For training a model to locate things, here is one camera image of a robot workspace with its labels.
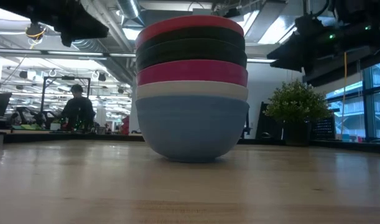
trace table surface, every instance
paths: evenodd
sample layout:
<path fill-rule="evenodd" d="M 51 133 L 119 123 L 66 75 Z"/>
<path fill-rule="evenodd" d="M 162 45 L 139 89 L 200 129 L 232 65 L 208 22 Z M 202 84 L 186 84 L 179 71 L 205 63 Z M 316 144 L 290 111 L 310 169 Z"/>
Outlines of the table surface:
<path fill-rule="evenodd" d="M 185 164 L 143 142 L 8 144 L 0 223 L 380 223 L 380 154 L 242 145 Z"/>

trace ceiling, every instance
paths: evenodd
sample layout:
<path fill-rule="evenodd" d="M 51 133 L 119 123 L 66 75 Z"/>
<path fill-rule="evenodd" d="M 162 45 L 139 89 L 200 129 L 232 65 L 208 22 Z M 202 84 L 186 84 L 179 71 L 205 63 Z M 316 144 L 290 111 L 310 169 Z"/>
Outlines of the ceiling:
<path fill-rule="evenodd" d="M 309 11 L 319 11 L 324 1 L 309 1 Z M 0 48 L 7 49 L 36 49 L 36 50 L 69 50 L 69 51 L 96 51 L 96 52 L 134 52 L 134 40 L 144 28 L 136 20 L 124 19 L 117 7 L 116 0 L 81 0 L 84 8 L 99 21 L 109 27 L 107 38 L 91 40 L 92 48 L 84 48 L 80 43 L 74 43 L 71 47 L 61 44 L 60 36 L 53 31 L 53 27 L 47 29 L 44 38 L 37 42 L 26 37 L 24 31 L 29 26 L 30 20 L 25 17 L 0 9 Z M 270 50 L 271 47 L 282 43 L 294 31 L 295 18 L 302 15 L 302 1 L 299 0 L 203 0 L 191 1 L 139 1 L 141 6 L 141 18 L 147 27 L 155 22 L 163 21 L 177 16 L 192 14 L 215 14 L 222 16 L 228 9 L 237 7 L 240 16 L 231 19 L 240 24 L 245 32 L 247 53 L 257 54 L 259 49 Z M 322 21 L 329 23 L 333 18 L 326 13 L 322 15 Z M 130 113 L 130 85 L 136 76 L 133 58 L 108 58 L 106 60 L 92 60 L 91 58 L 61 59 L 61 58 L 25 58 L 22 55 L 16 57 L 0 57 L 3 64 L 0 91 L 14 92 L 11 104 L 33 105 L 39 107 L 39 94 L 42 92 L 43 77 L 55 75 L 75 76 L 91 79 L 91 99 L 95 108 L 105 107 L 109 115 L 114 118 L 120 114 Z M 19 77 L 20 71 L 30 71 L 35 74 L 33 79 Z M 100 73 L 106 74 L 106 81 L 98 81 Z M 51 110 L 60 110 L 70 97 L 67 91 L 70 85 L 79 83 L 79 80 L 66 81 L 55 80 L 46 89 L 46 107 Z M 118 93 L 118 87 L 125 89 L 124 94 Z"/>

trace plant pot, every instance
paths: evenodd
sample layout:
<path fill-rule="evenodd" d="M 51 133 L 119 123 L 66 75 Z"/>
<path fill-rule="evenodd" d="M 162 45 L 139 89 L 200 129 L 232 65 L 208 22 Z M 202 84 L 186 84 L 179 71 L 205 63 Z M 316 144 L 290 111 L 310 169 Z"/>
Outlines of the plant pot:
<path fill-rule="evenodd" d="M 288 146 L 308 146 L 311 124 L 309 122 L 285 122 L 284 139 Z"/>

